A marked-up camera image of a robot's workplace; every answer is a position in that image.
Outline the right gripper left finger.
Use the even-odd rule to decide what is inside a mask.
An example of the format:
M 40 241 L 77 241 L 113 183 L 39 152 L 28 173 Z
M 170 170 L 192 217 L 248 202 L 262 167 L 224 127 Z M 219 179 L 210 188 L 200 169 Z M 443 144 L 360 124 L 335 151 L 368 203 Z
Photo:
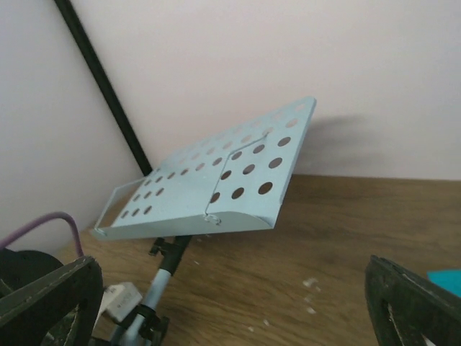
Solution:
M 40 345 L 75 313 L 62 345 L 88 345 L 103 296 L 102 270 L 83 256 L 1 299 L 1 344 Z

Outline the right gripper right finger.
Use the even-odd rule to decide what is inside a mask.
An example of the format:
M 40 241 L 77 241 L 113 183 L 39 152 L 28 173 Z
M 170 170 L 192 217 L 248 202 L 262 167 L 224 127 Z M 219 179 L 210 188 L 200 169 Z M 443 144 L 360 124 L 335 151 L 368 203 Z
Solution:
M 375 255 L 364 290 L 379 345 L 460 344 L 460 298 L 449 291 Z

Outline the blue sheet music page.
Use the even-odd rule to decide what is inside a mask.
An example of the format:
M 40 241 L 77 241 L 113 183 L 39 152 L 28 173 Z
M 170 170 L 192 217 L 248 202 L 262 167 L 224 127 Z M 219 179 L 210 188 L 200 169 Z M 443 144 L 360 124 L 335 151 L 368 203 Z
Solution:
M 427 272 L 428 279 L 439 287 L 460 295 L 460 270 L 439 270 Z

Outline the light blue music stand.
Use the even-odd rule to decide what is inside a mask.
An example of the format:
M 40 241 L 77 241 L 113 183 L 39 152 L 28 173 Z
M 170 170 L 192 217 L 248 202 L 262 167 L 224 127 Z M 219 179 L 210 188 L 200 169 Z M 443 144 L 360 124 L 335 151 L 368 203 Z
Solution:
M 111 345 L 160 345 L 159 301 L 194 236 L 273 229 L 316 106 L 304 97 L 180 149 L 144 178 L 116 188 L 93 235 L 153 239 L 162 256 L 140 303 Z

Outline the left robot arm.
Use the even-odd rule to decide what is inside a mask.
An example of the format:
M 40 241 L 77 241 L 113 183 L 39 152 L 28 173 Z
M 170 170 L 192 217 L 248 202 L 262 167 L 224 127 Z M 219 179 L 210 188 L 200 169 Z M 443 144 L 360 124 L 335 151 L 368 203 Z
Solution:
M 54 256 L 36 250 L 1 250 L 1 298 L 62 267 Z

